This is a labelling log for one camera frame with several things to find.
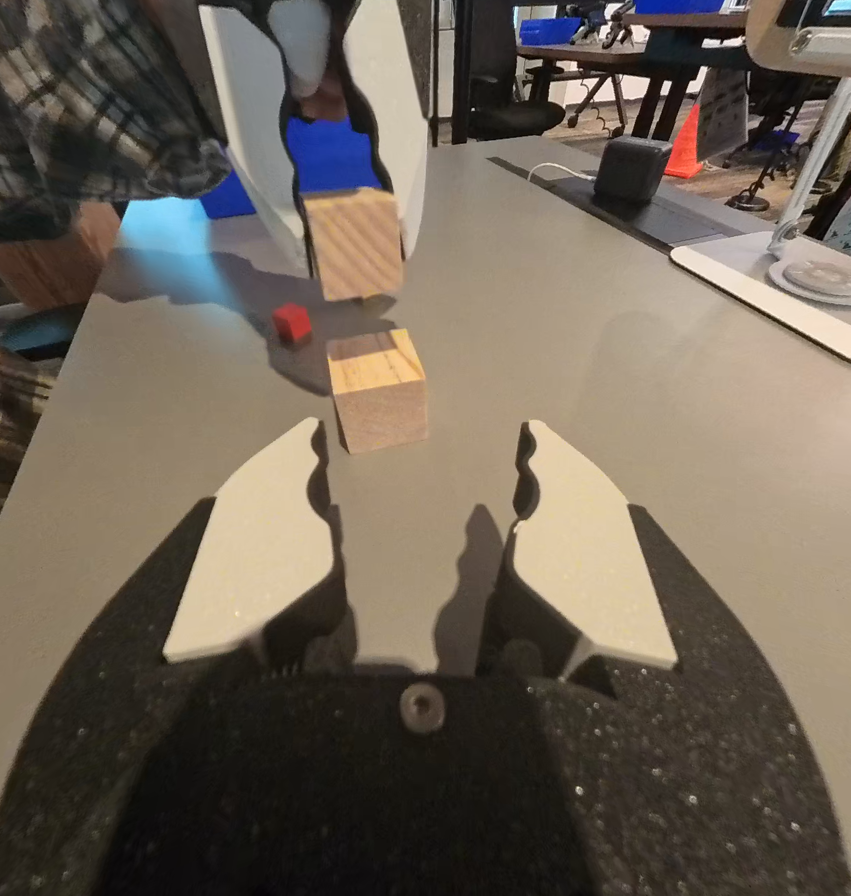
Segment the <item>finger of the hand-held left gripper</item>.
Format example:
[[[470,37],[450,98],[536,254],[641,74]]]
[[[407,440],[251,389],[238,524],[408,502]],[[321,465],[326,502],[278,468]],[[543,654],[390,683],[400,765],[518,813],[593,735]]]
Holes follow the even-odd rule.
[[[374,121],[381,176],[412,256],[424,204],[430,112],[430,3],[355,2],[345,31],[353,86]]]
[[[285,65],[275,42],[239,11],[199,7],[227,155],[289,271],[312,277],[296,169],[285,145]]]

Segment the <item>medium wooden cube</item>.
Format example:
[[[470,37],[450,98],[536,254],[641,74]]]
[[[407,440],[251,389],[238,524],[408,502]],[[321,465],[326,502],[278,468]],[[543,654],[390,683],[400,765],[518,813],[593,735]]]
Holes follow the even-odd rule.
[[[301,195],[314,271],[325,301],[394,296],[404,248],[393,194],[358,187]]]

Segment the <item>large wooden cube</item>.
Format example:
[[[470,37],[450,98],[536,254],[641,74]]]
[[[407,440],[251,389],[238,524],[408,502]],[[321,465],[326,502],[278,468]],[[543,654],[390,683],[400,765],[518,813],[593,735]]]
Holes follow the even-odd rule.
[[[408,330],[327,342],[331,395],[350,454],[423,441],[428,389]]]

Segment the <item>small red wooden cube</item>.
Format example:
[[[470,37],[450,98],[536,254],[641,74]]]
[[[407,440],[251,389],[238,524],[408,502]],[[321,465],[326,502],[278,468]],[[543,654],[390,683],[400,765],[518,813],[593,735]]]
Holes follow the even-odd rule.
[[[302,305],[286,302],[274,308],[271,321],[279,342],[285,346],[300,346],[311,339],[309,313]]]

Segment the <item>person's left forearm plaid sleeve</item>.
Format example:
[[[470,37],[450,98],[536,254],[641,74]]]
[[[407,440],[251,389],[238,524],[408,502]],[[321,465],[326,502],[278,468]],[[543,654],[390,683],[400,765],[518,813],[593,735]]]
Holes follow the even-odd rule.
[[[83,203],[195,199],[231,171],[145,2],[0,2],[0,244]]]

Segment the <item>person's left hand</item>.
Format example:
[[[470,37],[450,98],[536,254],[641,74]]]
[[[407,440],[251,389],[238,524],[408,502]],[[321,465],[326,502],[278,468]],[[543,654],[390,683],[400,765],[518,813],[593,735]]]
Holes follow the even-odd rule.
[[[298,96],[296,102],[300,117],[305,120],[342,122],[348,117],[344,87],[340,77],[333,71],[326,71],[313,93]]]

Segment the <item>black metal stand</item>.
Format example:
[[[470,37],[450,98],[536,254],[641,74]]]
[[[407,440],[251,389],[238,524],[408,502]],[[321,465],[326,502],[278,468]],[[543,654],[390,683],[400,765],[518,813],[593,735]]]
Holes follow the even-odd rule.
[[[440,124],[440,82],[441,82],[441,33],[442,12],[453,17],[453,74],[452,110],[450,115],[451,144],[465,144],[468,141],[468,126],[471,113],[471,66],[474,21],[474,1],[431,2],[431,116],[429,132],[431,147],[439,146]]]

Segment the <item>large blue plastic bin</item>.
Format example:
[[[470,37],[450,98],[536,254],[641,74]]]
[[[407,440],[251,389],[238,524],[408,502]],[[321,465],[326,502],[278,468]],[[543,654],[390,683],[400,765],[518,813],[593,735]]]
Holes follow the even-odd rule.
[[[349,118],[334,122],[291,117],[287,129],[288,149],[297,163],[303,193],[381,188],[373,168],[368,135],[356,132]],[[254,203],[233,171],[216,189],[200,198],[210,219],[252,215]]]

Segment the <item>black office chair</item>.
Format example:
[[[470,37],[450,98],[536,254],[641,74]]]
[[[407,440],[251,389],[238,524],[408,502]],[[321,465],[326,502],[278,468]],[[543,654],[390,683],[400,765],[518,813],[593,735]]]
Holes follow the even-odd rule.
[[[562,106],[515,99],[520,58],[513,3],[474,2],[468,140],[539,136],[559,125]]]

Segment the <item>dark wooden desk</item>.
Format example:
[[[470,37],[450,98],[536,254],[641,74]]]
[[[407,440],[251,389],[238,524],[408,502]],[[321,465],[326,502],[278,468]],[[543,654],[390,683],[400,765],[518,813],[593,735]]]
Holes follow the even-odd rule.
[[[565,125],[594,125],[606,138],[632,134],[671,140],[682,104],[703,70],[746,71],[743,46],[706,46],[707,35],[690,28],[653,28],[641,46],[600,49],[598,44],[520,47],[528,99],[549,99],[554,85],[591,85]]]

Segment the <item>black cube-shaped device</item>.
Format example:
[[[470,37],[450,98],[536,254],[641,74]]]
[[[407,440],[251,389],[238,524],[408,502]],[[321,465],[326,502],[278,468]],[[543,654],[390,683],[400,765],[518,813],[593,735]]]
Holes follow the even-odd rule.
[[[674,144],[622,135],[608,142],[599,161],[594,196],[632,205],[647,205],[655,197]]]

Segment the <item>brown wooden panel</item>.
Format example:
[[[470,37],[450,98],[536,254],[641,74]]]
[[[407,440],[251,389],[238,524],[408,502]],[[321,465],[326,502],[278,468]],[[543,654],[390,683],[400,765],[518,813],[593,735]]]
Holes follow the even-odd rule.
[[[0,242],[0,280],[34,310],[88,301],[117,243],[127,203],[82,203],[53,239]]]

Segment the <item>orange traffic cone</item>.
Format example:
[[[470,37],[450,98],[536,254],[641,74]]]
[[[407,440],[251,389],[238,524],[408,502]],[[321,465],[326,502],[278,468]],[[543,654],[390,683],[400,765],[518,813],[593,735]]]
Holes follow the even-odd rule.
[[[671,155],[666,164],[666,176],[687,180],[702,170],[702,163],[698,159],[699,120],[700,105],[695,103],[676,135]]]

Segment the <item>printed paper sign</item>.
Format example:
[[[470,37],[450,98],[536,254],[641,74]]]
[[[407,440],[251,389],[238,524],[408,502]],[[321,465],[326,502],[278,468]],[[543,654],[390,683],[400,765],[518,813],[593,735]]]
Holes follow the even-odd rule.
[[[699,107],[698,161],[708,161],[745,143],[748,88],[744,71],[709,68],[700,90]]]

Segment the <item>tablet screen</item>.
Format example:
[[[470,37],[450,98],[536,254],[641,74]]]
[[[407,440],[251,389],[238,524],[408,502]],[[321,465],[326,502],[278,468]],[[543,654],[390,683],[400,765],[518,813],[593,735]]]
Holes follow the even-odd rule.
[[[752,1],[745,37],[767,68],[851,68],[851,1]]]

